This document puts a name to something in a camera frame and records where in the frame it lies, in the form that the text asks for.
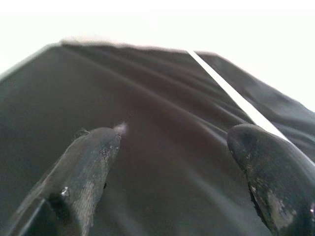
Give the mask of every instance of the black surface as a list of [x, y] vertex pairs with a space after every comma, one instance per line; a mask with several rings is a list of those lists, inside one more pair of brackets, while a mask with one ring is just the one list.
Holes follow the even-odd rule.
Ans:
[[[293, 104], [286, 98], [305, 118], [269, 118], [303, 135], [314, 114]], [[78, 130], [122, 121], [128, 133], [90, 235], [270, 235], [226, 145], [227, 131], [250, 119], [186, 52], [109, 46], [51, 47], [1, 84], [0, 226]]]

